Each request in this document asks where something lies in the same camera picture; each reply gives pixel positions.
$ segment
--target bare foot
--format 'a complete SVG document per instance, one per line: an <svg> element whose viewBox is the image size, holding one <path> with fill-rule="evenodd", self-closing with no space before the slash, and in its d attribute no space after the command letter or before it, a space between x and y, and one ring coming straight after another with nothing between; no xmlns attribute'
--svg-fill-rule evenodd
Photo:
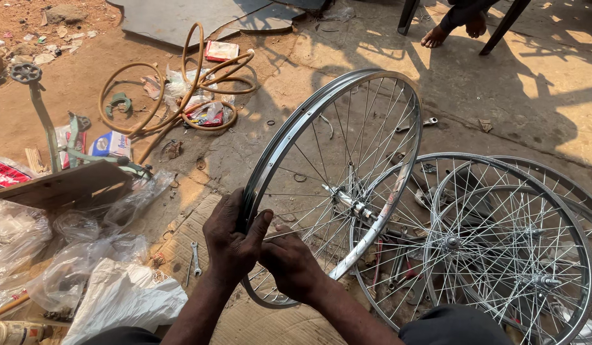
<svg viewBox="0 0 592 345"><path fill-rule="evenodd" d="M448 33L445 33L445 31L443 31L443 29L437 25L434 29L430 30L430 32L423 36L421 42L422 47L437 48L443 43L443 41L445 41L448 35Z"/></svg>
<svg viewBox="0 0 592 345"><path fill-rule="evenodd" d="M478 38L480 35L485 34L486 29L484 12L477 13L475 18L467 23L467 34L471 38Z"/></svg>

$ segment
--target black pants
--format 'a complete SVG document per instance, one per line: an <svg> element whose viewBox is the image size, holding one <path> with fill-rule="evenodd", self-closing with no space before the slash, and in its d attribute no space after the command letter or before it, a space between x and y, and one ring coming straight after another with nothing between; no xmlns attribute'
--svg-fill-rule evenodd
<svg viewBox="0 0 592 345"><path fill-rule="evenodd" d="M406 345L513 345L490 316L460 304L433 308L409 322L398 335ZM157 345L162 341L139 327L117 327L82 345Z"/></svg>
<svg viewBox="0 0 592 345"><path fill-rule="evenodd" d="M448 0L448 2L453 7L449 9L439 24L446 33L450 33L456 27L461 27L473 20L477 13L487 10L498 0Z"/></svg>

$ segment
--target green metal part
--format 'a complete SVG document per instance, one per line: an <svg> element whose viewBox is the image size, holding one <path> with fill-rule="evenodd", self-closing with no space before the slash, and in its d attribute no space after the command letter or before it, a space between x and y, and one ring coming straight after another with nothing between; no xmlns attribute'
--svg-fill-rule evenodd
<svg viewBox="0 0 592 345"><path fill-rule="evenodd" d="M105 112L107 113L107 115L109 117L113 117L113 108L121 103L125 104L124 112L129 112L132 110L132 101L130 100L130 98L125 96L124 92L120 92L113 95L113 98L111 98L111 101L108 103L108 106L106 106Z"/></svg>

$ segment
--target black plastic chair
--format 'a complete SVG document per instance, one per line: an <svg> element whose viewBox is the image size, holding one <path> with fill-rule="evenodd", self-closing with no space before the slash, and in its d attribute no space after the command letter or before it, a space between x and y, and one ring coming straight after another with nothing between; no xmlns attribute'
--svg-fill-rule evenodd
<svg viewBox="0 0 592 345"><path fill-rule="evenodd" d="M507 11L507 14L500 22L500 25L496 28L496 31L491 35L490 40L485 44L484 48L479 52L480 55L488 55L501 38L505 35L507 30L513 25L517 17L522 14L526 6L530 4L530 0L514 0L511 8ZM419 5L419 0L405 0L405 6L403 7L403 13L400 15L398 22L398 33L401 35L407 35L411 21L415 16L415 10Z"/></svg>

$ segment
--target spanner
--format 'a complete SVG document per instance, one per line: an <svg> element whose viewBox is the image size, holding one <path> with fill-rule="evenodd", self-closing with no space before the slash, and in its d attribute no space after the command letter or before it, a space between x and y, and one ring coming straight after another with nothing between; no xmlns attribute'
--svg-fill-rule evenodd
<svg viewBox="0 0 592 345"><path fill-rule="evenodd" d="M189 284L189 273L192 270L192 260L194 261L194 277L198 277L202 274L202 270L198 266L198 242L190 243L190 247L192 247L192 258L189 259L189 268L187 268L187 279L185 281L185 286Z"/></svg>
<svg viewBox="0 0 592 345"><path fill-rule="evenodd" d="M431 117L428 120L424 120L423 121L423 126L430 126L430 125L434 125L435 123L438 122L438 119L436 117ZM407 129L409 129L411 127L411 125L409 123L405 123L403 125L400 125L396 128L396 133L402 132L402 131L406 131Z"/></svg>

